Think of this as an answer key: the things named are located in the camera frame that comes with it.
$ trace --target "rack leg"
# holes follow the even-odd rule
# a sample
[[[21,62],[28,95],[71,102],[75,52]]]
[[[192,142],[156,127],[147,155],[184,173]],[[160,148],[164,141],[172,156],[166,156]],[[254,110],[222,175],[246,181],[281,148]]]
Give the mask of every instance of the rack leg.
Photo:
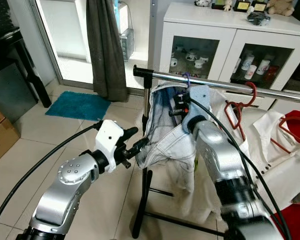
[[[142,197],[140,200],[138,212],[136,214],[136,218],[131,233],[134,239],[137,239],[140,234],[140,229],[141,229],[142,221],[146,210],[152,174],[153,174],[152,171],[151,170],[148,171],[147,168],[142,170]]]

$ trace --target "black rack stand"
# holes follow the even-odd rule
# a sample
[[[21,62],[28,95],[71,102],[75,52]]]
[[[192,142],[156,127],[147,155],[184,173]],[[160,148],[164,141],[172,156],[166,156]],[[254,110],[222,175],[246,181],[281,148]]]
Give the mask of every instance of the black rack stand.
[[[143,78],[143,83],[144,83],[144,112],[143,112],[143,117],[142,117],[143,134],[146,131],[146,125],[147,125],[147,121],[148,121],[149,97],[150,97],[150,88],[152,87],[152,81],[153,81],[153,72],[154,72],[153,70],[138,68],[136,65],[134,65],[134,67],[133,67],[133,75],[137,76],[137,77],[142,77]],[[132,237],[134,239],[137,239],[139,237],[144,215],[150,216],[152,218],[160,219],[160,220],[163,220],[163,221],[166,221],[166,222],[170,222],[170,223],[173,223],[173,224],[188,227],[188,228],[191,228],[191,229],[199,230],[199,231],[202,231],[202,232],[205,232],[205,233],[214,234],[214,235],[217,235],[217,236],[224,237],[225,234],[223,232],[219,232],[219,231],[212,230],[212,229],[209,229],[209,228],[197,226],[197,225],[190,224],[190,223],[187,223],[187,222],[182,222],[182,221],[173,219],[173,218],[165,216],[165,215],[160,215],[160,214],[156,214],[156,213],[146,211],[146,205],[147,205],[149,191],[154,192],[154,193],[158,193],[158,194],[163,194],[163,195],[170,196],[170,197],[174,196],[170,192],[166,192],[166,191],[162,191],[162,190],[159,190],[159,189],[156,189],[156,188],[152,188],[151,187],[152,176],[153,176],[152,170],[148,170],[147,168],[144,168],[142,170],[142,196],[141,196],[139,208],[138,208],[138,211],[137,211],[137,214],[136,214],[133,229],[132,229],[132,232],[131,232]]]

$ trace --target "white cabinet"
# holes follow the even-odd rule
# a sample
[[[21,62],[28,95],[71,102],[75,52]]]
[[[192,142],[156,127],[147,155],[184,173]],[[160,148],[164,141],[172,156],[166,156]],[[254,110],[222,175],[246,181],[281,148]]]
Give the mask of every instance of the white cabinet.
[[[200,61],[193,61],[200,57],[207,59],[202,67]],[[237,84],[253,82],[259,88],[281,91],[299,63],[300,22],[293,16],[275,14],[269,25],[255,26],[242,12],[177,2],[165,14],[162,72],[189,72],[192,77]],[[235,102],[251,99],[245,94],[224,94]],[[267,110],[274,101],[257,97],[253,104]]]

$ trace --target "figurine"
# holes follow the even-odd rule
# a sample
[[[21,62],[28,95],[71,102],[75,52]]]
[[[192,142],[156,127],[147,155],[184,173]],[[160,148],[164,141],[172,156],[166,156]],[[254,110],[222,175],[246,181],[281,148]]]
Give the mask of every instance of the figurine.
[[[269,14],[281,14],[286,17],[290,16],[294,12],[292,5],[293,0],[270,0],[266,7]]]
[[[208,7],[211,3],[211,0],[195,0],[194,5],[198,7]]]
[[[223,11],[228,12],[231,10],[232,0],[224,0]]]

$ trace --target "black table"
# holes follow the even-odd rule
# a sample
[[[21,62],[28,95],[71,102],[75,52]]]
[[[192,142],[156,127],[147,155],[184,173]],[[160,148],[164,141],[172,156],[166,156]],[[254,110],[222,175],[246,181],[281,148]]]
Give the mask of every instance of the black table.
[[[43,106],[48,108],[51,105],[51,100],[38,72],[36,71],[36,67],[31,59],[31,56],[26,49],[24,39],[18,27],[9,33],[0,35],[0,57],[6,54],[10,46],[15,47],[22,61],[22,64],[27,72],[26,80],[33,84]]]

